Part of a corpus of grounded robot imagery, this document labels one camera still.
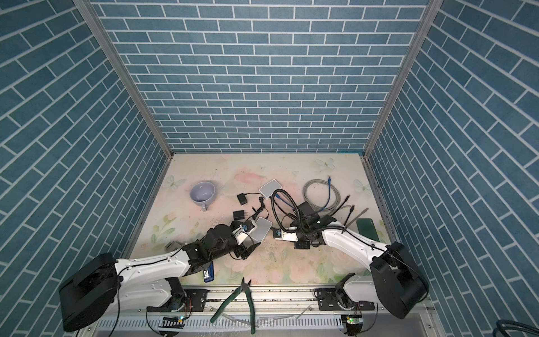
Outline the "black power adapter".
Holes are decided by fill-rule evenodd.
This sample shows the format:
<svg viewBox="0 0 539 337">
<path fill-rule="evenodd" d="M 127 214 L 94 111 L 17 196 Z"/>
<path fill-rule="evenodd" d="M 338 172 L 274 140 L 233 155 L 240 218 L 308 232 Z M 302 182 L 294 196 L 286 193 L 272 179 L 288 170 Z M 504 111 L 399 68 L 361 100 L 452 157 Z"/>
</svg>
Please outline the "black power adapter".
<svg viewBox="0 0 539 337">
<path fill-rule="evenodd" d="M 238 199 L 240 205 L 245 205 L 245 204 L 248 203 L 246 194 L 244 194 L 244 193 L 238 194 L 238 195 L 237 195 L 237 199 Z"/>
<path fill-rule="evenodd" d="M 246 218 L 245 211 L 244 210 L 234 211 L 233 218 L 234 220 L 244 220 Z"/>
</svg>

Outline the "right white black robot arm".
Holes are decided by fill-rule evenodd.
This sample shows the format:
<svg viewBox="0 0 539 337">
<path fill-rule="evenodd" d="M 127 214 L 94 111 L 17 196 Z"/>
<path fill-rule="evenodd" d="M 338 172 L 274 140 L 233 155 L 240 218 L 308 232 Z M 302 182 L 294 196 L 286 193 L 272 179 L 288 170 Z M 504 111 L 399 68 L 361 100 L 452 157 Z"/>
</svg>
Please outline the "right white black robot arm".
<svg viewBox="0 0 539 337">
<path fill-rule="evenodd" d="M 380 303 L 404 319 L 429 292 L 429 284 L 408 249 L 399 242 L 376 242 L 347 229 L 333 216 L 320 216 L 307 202 L 293 211 L 296 246 L 321 244 L 337 249 L 370 270 L 371 280 L 350 273 L 335 285 L 335 297 L 344 309 L 358 302 Z"/>
</svg>

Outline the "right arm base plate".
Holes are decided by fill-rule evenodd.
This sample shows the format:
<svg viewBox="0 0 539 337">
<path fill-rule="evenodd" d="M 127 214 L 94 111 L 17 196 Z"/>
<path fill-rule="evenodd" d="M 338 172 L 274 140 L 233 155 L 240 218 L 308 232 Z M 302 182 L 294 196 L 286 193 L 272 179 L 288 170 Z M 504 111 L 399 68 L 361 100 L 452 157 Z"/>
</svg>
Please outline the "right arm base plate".
<svg viewBox="0 0 539 337">
<path fill-rule="evenodd" d="M 345 296 L 344 291 L 335 288 L 316 288 L 314 297 L 320 311 L 373 311 L 376 309 L 375 303 L 368 301 L 353 302 Z"/>
</svg>

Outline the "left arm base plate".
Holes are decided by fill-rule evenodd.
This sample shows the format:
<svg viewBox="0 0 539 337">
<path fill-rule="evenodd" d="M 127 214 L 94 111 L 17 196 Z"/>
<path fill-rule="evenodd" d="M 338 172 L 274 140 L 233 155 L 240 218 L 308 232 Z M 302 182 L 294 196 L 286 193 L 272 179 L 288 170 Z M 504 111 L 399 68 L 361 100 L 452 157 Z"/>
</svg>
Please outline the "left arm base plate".
<svg viewBox="0 0 539 337">
<path fill-rule="evenodd" d="M 187 289 L 182 296 L 171 296 L 163 305 L 147 306 L 151 313 L 202 312 L 206 305 L 206 289 Z"/>
</svg>

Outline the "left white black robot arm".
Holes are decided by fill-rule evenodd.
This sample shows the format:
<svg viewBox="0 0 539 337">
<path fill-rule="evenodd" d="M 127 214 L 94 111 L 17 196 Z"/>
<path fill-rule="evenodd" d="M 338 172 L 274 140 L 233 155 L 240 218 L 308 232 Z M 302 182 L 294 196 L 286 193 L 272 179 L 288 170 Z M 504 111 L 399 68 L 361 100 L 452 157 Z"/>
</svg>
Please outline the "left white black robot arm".
<svg viewBox="0 0 539 337">
<path fill-rule="evenodd" d="M 109 311 L 140 306 L 179 310 L 185 292 L 180 279 L 201 272 L 212 261 L 232 254 L 245 260 L 269 231 L 261 224 L 219 224 L 200 240 L 174 251 L 140 259 L 101 254 L 59 287 L 63 329 L 78 331 Z"/>
</svg>

